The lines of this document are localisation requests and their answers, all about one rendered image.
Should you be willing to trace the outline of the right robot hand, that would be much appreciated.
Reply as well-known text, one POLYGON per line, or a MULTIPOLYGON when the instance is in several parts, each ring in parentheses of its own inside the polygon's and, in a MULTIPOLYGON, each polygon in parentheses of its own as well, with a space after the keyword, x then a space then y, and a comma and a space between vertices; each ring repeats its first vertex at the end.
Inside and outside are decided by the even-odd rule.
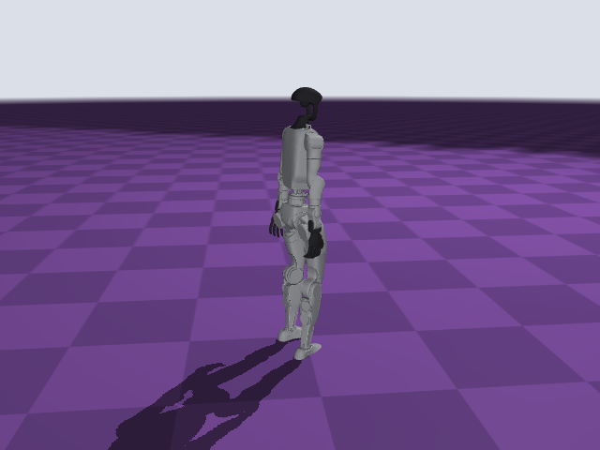
POLYGON ((319 233, 322 231, 322 226, 320 229, 314 230, 313 221, 310 220, 308 222, 308 231, 311 233, 308 240, 309 247, 307 255, 304 255, 303 257, 308 259, 314 259, 315 257, 318 257, 321 254, 321 248, 323 248, 324 245, 322 235, 319 233))

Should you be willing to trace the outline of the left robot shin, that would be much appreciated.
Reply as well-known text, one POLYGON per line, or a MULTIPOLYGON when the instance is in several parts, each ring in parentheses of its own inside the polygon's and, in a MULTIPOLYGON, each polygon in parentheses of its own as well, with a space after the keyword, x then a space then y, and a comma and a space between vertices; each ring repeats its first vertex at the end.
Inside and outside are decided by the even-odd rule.
MULTIPOLYGON (((284 272, 284 270, 283 270, 283 272, 284 272)), ((282 285, 283 297, 284 297, 283 305, 285 306, 285 309, 286 309, 286 323, 285 324, 286 324, 286 328, 288 326, 288 331, 290 331, 290 332, 295 330, 295 323, 297 320, 298 309, 300 307, 300 300, 302 298, 302 294, 300 293, 299 287, 303 280, 304 280, 304 272, 303 272, 303 277, 302 277, 301 281, 296 284, 291 284, 283 278, 283 285, 282 285), (293 325, 293 322, 294 322, 294 325, 293 325), (291 330, 290 330, 290 328, 291 328, 291 330)))

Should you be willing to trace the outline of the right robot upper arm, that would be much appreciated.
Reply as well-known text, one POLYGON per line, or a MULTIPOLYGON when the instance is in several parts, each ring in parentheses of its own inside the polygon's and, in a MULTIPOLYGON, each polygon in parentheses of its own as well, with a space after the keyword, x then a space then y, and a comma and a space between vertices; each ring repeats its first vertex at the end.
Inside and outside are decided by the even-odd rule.
POLYGON ((307 185, 310 188, 312 180, 320 177, 318 171, 322 163, 323 137, 316 133, 307 132, 305 133, 304 146, 307 151, 307 185))

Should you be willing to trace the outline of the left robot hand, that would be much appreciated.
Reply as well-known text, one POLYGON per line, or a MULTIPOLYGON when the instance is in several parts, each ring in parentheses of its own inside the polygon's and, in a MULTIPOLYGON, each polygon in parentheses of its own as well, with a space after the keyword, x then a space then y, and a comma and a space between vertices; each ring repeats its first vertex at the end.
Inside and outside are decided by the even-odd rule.
MULTIPOLYGON (((278 209, 278 200, 276 202, 276 207, 275 210, 278 211, 280 209, 278 209)), ((271 223, 270 223, 270 227, 269 227, 269 233, 272 234, 272 227, 273 227, 273 235, 276 236, 276 223, 273 219, 273 217, 271 218, 271 223), (274 226, 273 226, 274 223, 274 226)), ((283 229, 280 229, 281 235, 283 236, 283 229)), ((277 237, 279 237, 279 227, 277 226, 277 237)))

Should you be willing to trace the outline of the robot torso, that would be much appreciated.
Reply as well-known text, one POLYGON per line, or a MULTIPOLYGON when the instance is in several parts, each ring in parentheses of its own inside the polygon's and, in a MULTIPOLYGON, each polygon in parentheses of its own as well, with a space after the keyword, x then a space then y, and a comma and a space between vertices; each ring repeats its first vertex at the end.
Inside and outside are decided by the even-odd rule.
POLYGON ((283 185, 292 189, 288 201, 281 205, 281 220, 292 229, 298 228, 299 217, 308 214, 306 196, 301 189, 310 189, 307 183, 307 151, 304 146, 305 133, 316 133, 309 127, 293 129, 288 126, 284 132, 282 152, 282 178, 283 185))

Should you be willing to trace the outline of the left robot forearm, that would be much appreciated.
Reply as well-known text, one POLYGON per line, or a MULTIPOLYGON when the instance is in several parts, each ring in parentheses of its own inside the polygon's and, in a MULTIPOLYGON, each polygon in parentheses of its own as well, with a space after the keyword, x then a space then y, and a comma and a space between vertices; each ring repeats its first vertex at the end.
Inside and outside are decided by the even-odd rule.
POLYGON ((290 189, 283 185, 283 178, 279 172, 278 172, 278 176, 277 176, 277 183, 278 183, 278 194, 277 194, 278 209, 281 209, 282 203, 288 201, 290 189))

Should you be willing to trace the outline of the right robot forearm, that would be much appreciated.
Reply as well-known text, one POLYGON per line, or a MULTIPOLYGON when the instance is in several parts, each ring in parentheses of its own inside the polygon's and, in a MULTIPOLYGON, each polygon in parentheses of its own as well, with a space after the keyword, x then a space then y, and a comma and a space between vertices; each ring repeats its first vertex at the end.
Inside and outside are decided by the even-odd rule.
POLYGON ((310 186, 309 194, 307 195, 307 198, 308 198, 307 225, 308 225, 308 222, 310 220, 312 220, 314 230, 320 229, 322 226, 321 200, 323 198, 323 187, 324 187, 324 181, 320 177, 314 178, 312 180, 312 183, 310 186))

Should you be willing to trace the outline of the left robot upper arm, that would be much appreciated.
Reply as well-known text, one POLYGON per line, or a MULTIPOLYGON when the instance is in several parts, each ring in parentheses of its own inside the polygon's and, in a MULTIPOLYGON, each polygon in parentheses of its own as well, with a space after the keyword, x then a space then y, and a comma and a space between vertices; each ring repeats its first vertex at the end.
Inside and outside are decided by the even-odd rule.
POLYGON ((283 138, 284 138, 284 132, 285 132, 286 128, 284 128, 283 132, 282 132, 282 149, 281 149, 281 155, 280 155, 280 166, 279 166, 279 173, 282 175, 282 152, 283 152, 283 138))

